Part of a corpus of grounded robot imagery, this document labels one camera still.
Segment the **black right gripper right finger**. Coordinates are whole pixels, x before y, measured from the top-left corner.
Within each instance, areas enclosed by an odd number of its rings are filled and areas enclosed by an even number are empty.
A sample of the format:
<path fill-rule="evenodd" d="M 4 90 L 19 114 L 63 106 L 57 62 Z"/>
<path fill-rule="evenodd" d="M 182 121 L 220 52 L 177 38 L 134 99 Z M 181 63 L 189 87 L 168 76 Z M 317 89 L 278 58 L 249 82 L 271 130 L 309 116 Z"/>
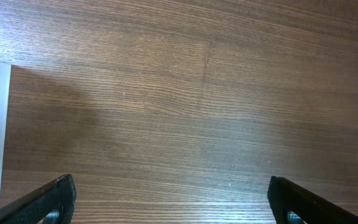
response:
<path fill-rule="evenodd" d="M 358 216 L 284 177 L 270 179 L 267 198 L 280 224 L 353 224 Z"/>

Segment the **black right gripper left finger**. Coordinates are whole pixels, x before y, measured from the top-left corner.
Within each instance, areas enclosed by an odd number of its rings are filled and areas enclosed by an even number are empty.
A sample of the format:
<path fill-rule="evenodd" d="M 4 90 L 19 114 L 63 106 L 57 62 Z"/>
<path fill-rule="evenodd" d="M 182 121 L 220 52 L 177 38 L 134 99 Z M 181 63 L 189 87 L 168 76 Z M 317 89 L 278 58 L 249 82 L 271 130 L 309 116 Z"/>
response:
<path fill-rule="evenodd" d="M 75 200 L 73 177 L 65 174 L 0 208 L 0 223 L 70 224 Z"/>

